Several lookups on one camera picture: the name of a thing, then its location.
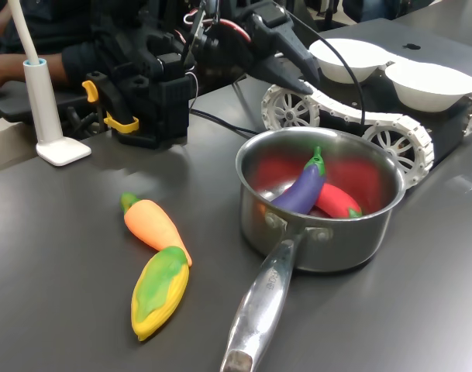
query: saucepan handle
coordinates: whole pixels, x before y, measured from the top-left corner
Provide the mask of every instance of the saucepan handle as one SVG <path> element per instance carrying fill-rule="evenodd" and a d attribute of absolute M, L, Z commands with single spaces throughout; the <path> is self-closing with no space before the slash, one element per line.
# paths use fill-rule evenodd
<path fill-rule="evenodd" d="M 254 372 L 284 307 L 302 234 L 285 233 L 263 262 L 237 310 L 221 372 Z"/>

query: white paper bowl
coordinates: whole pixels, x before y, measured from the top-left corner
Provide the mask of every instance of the white paper bowl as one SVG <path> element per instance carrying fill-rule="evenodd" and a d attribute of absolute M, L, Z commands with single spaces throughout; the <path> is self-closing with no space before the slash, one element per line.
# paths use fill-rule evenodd
<path fill-rule="evenodd" d="M 411 109 L 441 112 L 472 92 L 472 77 L 438 64 L 404 61 L 385 70 L 399 101 Z"/>
<path fill-rule="evenodd" d="M 379 46 L 351 39 L 327 39 L 350 66 L 358 82 L 365 81 L 379 66 L 386 64 L 390 54 Z M 343 63 L 322 42 L 315 41 L 310 46 L 310 53 L 318 60 L 322 73 L 330 80 L 342 84 L 352 84 Z"/>

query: saucepan rim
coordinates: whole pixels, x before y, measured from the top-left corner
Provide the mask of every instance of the saucepan rim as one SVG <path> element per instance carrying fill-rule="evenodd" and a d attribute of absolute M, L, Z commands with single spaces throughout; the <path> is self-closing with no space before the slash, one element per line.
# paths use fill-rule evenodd
<path fill-rule="evenodd" d="M 368 215 L 363 215 L 361 217 L 352 218 L 352 219 L 328 219 L 328 218 L 325 218 L 325 217 L 316 217 L 316 216 L 313 216 L 313 215 L 303 215 L 301 213 L 289 212 L 285 209 L 278 208 L 277 206 L 272 205 L 270 201 L 268 201 L 266 198 L 264 198 L 259 193 L 254 191 L 253 188 L 250 186 L 250 184 L 248 184 L 248 182 L 246 181 L 246 178 L 243 175 L 243 158 L 244 158 L 248 148 L 251 147 L 255 142 L 259 142 L 267 136 L 273 136 L 274 133 L 279 133 L 279 132 L 283 132 L 283 131 L 288 131 L 288 132 L 309 132 L 309 133 L 322 132 L 322 134 L 325 134 L 326 136 L 327 135 L 331 136 L 332 134 L 334 136 L 337 136 L 337 135 L 345 136 L 345 137 L 351 138 L 352 140 L 362 142 L 365 146 L 369 146 L 373 151 L 377 151 L 378 153 L 384 152 L 379 146 L 374 145 L 373 143 L 368 142 L 364 139 L 361 139 L 361 137 L 359 137 L 359 136 L 354 136 L 353 134 L 349 134 L 349 133 L 346 133 L 346 132 L 341 132 L 339 130 L 334 130 L 334 129 L 294 126 L 294 127 L 290 127 L 290 128 L 283 128 L 283 129 L 273 130 L 273 131 L 269 130 L 269 131 L 260 133 L 260 134 L 256 135 L 255 137 L 249 139 L 246 143 L 244 143 L 241 146 L 241 148 L 239 149 L 239 151 L 237 152 L 237 155 L 236 155 L 236 170 L 237 170 L 237 175 L 239 176 L 239 179 L 241 180 L 241 183 L 243 184 L 243 186 L 251 194 L 253 194 L 253 196 L 255 198 L 257 198 L 258 200 L 263 202 L 266 206 L 268 206 L 270 208 L 273 208 L 273 209 L 276 209 L 276 210 L 278 210 L 278 211 L 280 211 L 280 212 L 282 212 L 286 215 L 299 217 L 301 219 L 307 219 L 307 220 L 312 220 L 312 221 L 322 221 L 322 222 L 353 222 L 353 221 L 372 219 L 372 218 L 374 218 L 378 215 L 382 215 L 385 212 L 388 212 L 389 210 L 393 209 L 405 196 L 405 192 L 406 192 L 405 177 L 404 177 L 403 171 L 401 170 L 401 165 L 397 160 L 387 157 L 387 161 L 392 162 L 395 169 L 396 169 L 396 172 L 395 172 L 396 173 L 396 178 L 399 180 L 398 190 L 397 190 L 396 197 L 388 205 L 386 205 L 384 208 L 382 208 L 379 211 L 376 211 L 374 213 L 370 213 Z"/>

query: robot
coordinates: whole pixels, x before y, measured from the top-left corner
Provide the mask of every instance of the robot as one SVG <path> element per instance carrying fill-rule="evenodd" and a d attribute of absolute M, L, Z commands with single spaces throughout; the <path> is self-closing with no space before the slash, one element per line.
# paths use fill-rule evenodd
<path fill-rule="evenodd" d="M 370 78 L 370 84 L 363 89 L 366 95 L 381 101 L 372 85 L 388 85 L 390 88 L 391 84 L 386 82 L 383 71 L 402 60 L 392 55 L 390 62 L 380 66 Z M 313 90 L 311 95 L 298 94 L 277 85 L 270 87 L 261 102 L 265 127 L 276 130 L 288 126 L 325 126 L 362 136 L 381 146 L 400 163 L 407 188 L 419 184 L 437 163 L 460 144 L 464 136 L 472 134 L 472 93 L 448 110 L 451 113 L 430 115 L 397 105 L 399 113 L 367 112 L 364 126 L 360 126 L 361 111 L 339 101 L 341 98 L 346 102 L 353 100 L 351 94 L 349 97 L 348 93 L 344 94 L 347 88 L 325 78 L 321 83 L 324 90 L 338 99 L 331 98 L 310 84 L 308 86 Z M 390 101 L 398 100 L 392 89 L 379 91 L 387 92 Z"/>

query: gray table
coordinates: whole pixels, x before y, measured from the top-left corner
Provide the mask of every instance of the gray table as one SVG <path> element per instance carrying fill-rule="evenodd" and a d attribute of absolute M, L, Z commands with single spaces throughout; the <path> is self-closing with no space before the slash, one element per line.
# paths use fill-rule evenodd
<path fill-rule="evenodd" d="M 261 129 L 267 84 L 240 87 L 197 107 Z M 0 371 L 219 370 L 262 260 L 239 234 L 244 140 L 192 118 L 186 146 L 153 152 L 104 135 L 63 169 L 35 159 L 0 172 Z M 164 207 L 194 261 L 179 309 L 143 345 L 129 303 L 153 252 L 124 226 L 123 191 Z M 295 273 L 259 371 L 294 370 L 472 371 L 472 140 L 396 211 L 363 270 Z"/>
<path fill-rule="evenodd" d="M 472 46 L 472 0 L 443 0 L 395 22 Z"/>

